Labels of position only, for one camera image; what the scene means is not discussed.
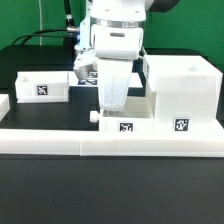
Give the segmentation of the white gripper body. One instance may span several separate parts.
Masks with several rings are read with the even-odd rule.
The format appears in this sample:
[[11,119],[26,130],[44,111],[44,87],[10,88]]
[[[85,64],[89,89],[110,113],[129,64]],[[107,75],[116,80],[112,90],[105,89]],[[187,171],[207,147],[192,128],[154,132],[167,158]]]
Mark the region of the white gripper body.
[[123,110],[133,62],[139,57],[142,42],[142,28],[92,26],[91,44],[96,57],[101,109]]

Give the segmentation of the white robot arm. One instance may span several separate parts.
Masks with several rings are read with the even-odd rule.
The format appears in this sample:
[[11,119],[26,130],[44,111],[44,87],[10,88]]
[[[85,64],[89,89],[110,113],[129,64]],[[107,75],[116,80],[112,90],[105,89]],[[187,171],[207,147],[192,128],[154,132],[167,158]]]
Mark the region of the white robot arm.
[[142,49],[146,13],[166,13],[180,0],[87,1],[74,72],[78,79],[84,80],[95,70],[100,108],[121,111],[127,99],[133,62]]

